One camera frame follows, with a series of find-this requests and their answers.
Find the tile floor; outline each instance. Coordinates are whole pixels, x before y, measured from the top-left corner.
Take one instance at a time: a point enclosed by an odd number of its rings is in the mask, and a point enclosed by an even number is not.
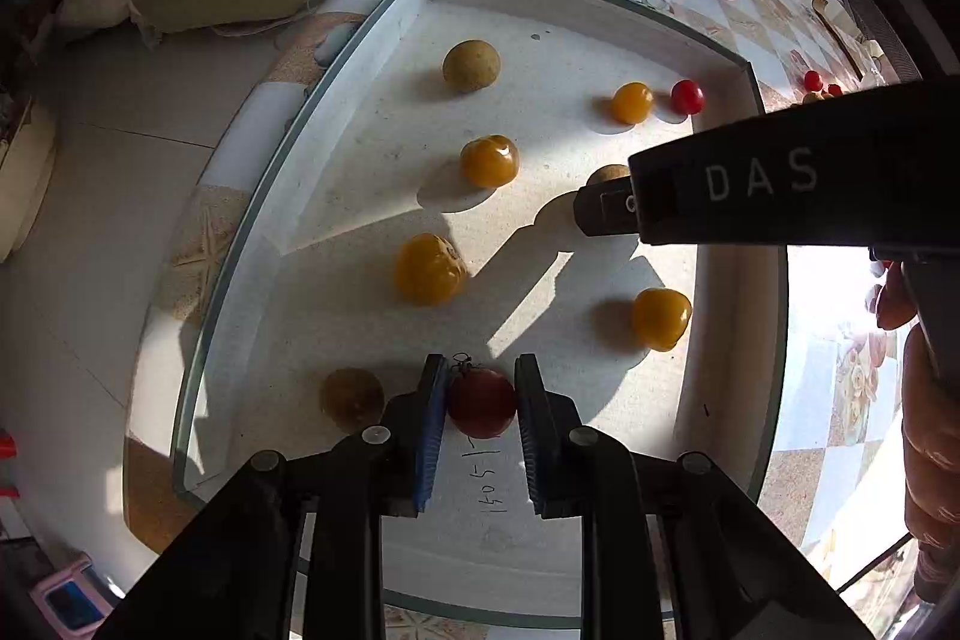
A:
[[[0,266],[0,426],[20,510],[56,564],[84,550],[122,589],[154,555],[123,521],[128,383],[162,254],[220,135],[286,34],[168,37],[131,25],[34,80],[58,157],[34,229]]]

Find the white tray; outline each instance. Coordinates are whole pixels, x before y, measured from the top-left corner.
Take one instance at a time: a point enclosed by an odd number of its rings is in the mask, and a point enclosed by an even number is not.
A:
[[[440,63],[474,38],[503,70],[461,97]],[[629,1],[383,1],[295,121],[227,259],[181,400],[184,487],[208,498],[264,448],[330,448],[341,434],[319,410],[323,377],[363,366],[392,396],[416,386],[431,352],[508,375],[536,353],[546,386],[584,422],[654,456],[707,450],[748,487],[776,419],[782,254],[588,239],[570,211],[590,172],[690,133],[667,109],[685,77],[707,95],[692,130],[762,112],[746,61]],[[658,106],[630,128],[603,101],[634,80]],[[515,140],[520,175],[477,194],[457,159],[491,133]],[[397,249],[424,231],[452,239],[472,273],[440,308],[406,305],[392,287]],[[645,355],[629,306],[659,285],[693,300],[694,325],[673,352]],[[580,551],[579,520],[533,513],[517,424],[471,442],[448,423],[426,513],[384,519],[383,582],[395,605],[576,626]]]

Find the red tomato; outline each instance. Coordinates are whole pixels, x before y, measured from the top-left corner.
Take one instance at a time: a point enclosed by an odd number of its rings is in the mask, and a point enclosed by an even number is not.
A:
[[[493,369],[468,366],[446,393],[446,411],[467,437],[490,439],[503,434],[517,414],[517,391]]]
[[[811,69],[803,75],[803,87],[810,92],[822,91],[824,89],[824,80],[819,73]]]
[[[704,108],[704,92],[692,79],[682,79],[674,85],[670,100],[681,115],[696,115]]]

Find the metal screw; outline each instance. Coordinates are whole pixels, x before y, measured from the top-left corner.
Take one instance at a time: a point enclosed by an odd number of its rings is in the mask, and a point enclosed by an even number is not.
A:
[[[596,429],[590,429],[589,426],[578,426],[576,429],[570,429],[570,442],[579,445],[581,448],[589,448],[597,444],[600,435]]]
[[[702,453],[687,453],[680,459],[680,465],[692,475],[706,475],[713,468],[710,459]]]
[[[258,451],[250,458],[250,466],[257,472],[272,472],[280,464],[280,454],[277,451]]]
[[[390,439],[390,429],[387,429],[386,426],[368,426],[363,429],[363,434],[360,437],[363,437],[363,442],[370,445],[382,445]]]

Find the human hand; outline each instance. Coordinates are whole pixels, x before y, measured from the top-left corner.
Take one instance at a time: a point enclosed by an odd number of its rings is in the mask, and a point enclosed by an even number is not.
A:
[[[900,263],[891,263],[875,294],[871,309],[884,330],[899,328],[917,314]],[[960,563],[960,404],[935,381],[919,325],[904,347],[902,396],[906,527],[920,541],[920,577],[946,584]]]

